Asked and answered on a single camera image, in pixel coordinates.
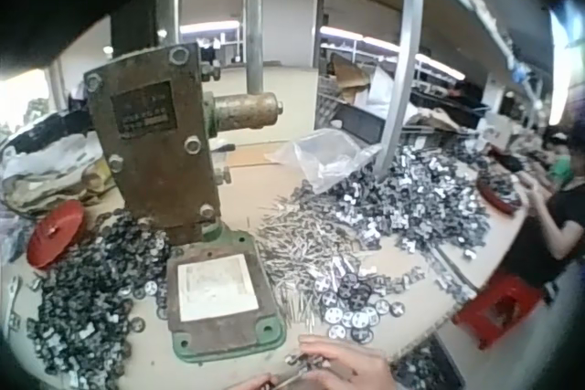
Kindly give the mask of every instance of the red stool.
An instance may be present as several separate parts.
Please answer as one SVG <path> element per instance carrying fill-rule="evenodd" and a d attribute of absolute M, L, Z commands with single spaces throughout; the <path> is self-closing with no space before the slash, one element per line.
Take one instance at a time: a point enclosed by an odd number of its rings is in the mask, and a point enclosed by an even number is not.
<path fill-rule="evenodd" d="M 479 349 L 484 350 L 524 320 L 542 298 L 541 290 L 498 271 L 487 288 L 467 303 L 452 322 L 469 325 L 480 340 Z"/>

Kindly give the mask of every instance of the clear plastic bag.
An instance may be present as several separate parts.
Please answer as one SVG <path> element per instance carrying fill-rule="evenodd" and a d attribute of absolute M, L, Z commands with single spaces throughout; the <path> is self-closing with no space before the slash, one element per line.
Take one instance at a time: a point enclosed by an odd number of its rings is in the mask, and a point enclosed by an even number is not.
<path fill-rule="evenodd" d="M 271 162 L 300 168 L 316 194 L 368 163 L 381 149 L 379 144 L 360 148 L 345 132 L 323 128 L 266 154 Z"/>

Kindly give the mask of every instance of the black shirt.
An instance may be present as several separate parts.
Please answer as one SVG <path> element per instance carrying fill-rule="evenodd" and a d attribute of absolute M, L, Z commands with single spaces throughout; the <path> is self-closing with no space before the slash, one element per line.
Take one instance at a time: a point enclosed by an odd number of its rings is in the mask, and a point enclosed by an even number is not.
<path fill-rule="evenodd" d="M 559 228 L 567 221 L 574 221 L 585 228 L 585 184 L 555 193 L 548 199 L 547 208 Z M 540 288 L 554 280 L 573 259 L 583 254 L 585 239 L 582 237 L 564 259 L 555 259 L 548 250 L 538 218 L 529 216 L 505 256 L 502 268 Z"/>

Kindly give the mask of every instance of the red plastic lid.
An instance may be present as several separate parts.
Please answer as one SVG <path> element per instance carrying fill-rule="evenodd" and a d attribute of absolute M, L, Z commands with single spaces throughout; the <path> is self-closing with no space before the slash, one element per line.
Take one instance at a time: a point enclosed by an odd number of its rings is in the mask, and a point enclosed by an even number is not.
<path fill-rule="evenodd" d="M 35 227 L 28 241 L 27 260 L 36 269 L 45 269 L 67 246 L 85 232 L 83 204 L 77 200 L 61 203 Z"/>

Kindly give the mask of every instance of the brass cylinder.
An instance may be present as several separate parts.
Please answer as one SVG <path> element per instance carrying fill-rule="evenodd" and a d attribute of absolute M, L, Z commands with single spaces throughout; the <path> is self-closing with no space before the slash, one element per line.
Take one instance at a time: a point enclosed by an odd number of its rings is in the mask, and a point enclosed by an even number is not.
<path fill-rule="evenodd" d="M 260 95 L 220 96 L 214 101 L 218 132 L 274 125 L 278 115 L 282 114 L 282 105 L 269 92 Z"/>

